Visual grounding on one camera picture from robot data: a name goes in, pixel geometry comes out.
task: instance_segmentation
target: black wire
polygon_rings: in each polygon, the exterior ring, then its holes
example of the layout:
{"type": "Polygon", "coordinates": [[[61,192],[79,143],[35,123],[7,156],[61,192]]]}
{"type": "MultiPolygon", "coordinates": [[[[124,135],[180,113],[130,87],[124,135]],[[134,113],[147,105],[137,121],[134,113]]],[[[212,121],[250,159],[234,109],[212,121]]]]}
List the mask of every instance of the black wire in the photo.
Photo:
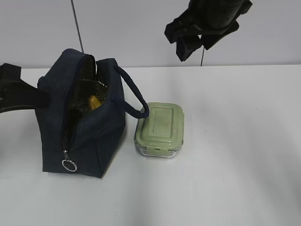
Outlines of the black wire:
{"type": "Polygon", "coordinates": [[[202,54],[201,67],[203,66],[204,52],[205,52],[205,47],[203,46],[203,54],[202,54]]]}
{"type": "Polygon", "coordinates": [[[72,10],[73,10],[73,16],[74,16],[74,20],[75,20],[77,35],[79,36],[79,44],[80,44],[81,52],[84,52],[83,43],[81,42],[81,37],[80,37],[80,32],[79,32],[79,24],[77,23],[77,18],[76,18],[76,14],[75,14],[73,0],[71,0],[71,5],[72,5],[72,10]]]}

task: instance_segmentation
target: glass food container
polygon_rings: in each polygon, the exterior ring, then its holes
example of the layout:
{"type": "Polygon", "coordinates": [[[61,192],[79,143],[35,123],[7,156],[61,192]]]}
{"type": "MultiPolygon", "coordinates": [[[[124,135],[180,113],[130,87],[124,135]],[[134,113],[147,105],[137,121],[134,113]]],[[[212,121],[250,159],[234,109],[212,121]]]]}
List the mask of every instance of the glass food container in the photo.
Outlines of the glass food container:
{"type": "Polygon", "coordinates": [[[150,115],[139,119],[134,140],[142,155],[174,157],[183,145],[184,113],[179,105],[148,103],[150,115]]]}

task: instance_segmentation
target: gray wall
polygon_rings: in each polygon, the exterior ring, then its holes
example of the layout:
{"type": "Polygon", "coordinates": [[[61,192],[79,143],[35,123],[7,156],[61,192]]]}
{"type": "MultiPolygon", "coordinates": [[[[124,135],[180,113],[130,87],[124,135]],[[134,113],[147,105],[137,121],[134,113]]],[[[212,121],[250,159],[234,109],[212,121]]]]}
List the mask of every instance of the gray wall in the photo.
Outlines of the gray wall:
{"type": "MultiPolygon", "coordinates": [[[[301,2],[252,2],[239,31],[205,52],[204,65],[301,64],[301,2]]],[[[84,50],[121,66],[199,65],[200,50],[181,63],[163,34],[188,3],[74,0],[84,50]]],[[[80,49],[70,0],[2,0],[0,29],[0,64],[50,67],[65,48],[80,49]]]]}

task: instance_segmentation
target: metal key ring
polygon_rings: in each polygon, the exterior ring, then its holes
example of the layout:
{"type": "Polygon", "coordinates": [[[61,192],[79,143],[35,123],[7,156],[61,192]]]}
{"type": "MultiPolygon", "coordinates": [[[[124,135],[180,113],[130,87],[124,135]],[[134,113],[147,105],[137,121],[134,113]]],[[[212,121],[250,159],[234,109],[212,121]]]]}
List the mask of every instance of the metal key ring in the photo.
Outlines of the metal key ring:
{"type": "Polygon", "coordinates": [[[64,166],[64,168],[66,169],[66,170],[68,170],[68,171],[70,171],[70,172],[76,172],[77,171],[77,165],[75,164],[75,162],[73,162],[73,161],[71,161],[71,160],[66,160],[66,159],[64,159],[64,160],[62,160],[62,165],[64,166]],[[70,162],[73,166],[74,166],[74,169],[70,169],[70,168],[68,168],[66,165],[65,165],[65,163],[66,162],[70,162]]]}

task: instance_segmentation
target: navy fabric strap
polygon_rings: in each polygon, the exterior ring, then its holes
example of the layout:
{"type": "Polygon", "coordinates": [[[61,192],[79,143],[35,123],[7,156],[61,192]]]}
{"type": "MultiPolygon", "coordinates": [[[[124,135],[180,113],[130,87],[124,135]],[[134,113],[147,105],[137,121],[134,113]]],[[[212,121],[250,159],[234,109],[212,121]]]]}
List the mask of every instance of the navy fabric strap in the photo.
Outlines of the navy fabric strap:
{"type": "Polygon", "coordinates": [[[134,95],[138,98],[138,100],[141,102],[141,104],[144,107],[144,112],[140,112],[136,109],[134,109],[129,103],[127,103],[126,101],[118,101],[116,100],[116,102],[127,112],[129,113],[131,116],[133,116],[134,118],[137,119],[141,119],[141,118],[147,118],[150,114],[150,110],[149,107],[147,105],[147,103],[145,102],[145,100],[143,99],[142,94],[140,93],[139,89],[137,88],[137,86],[135,85],[135,83],[133,82],[133,80],[131,79],[131,77],[119,66],[115,66],[114,67],[115,70],[121,75],[121,77],[123,78],[123,80],[126,82],[126,84],[130,87],[130,89],[132,90],[132,92],[134,93],[134,95]]]}

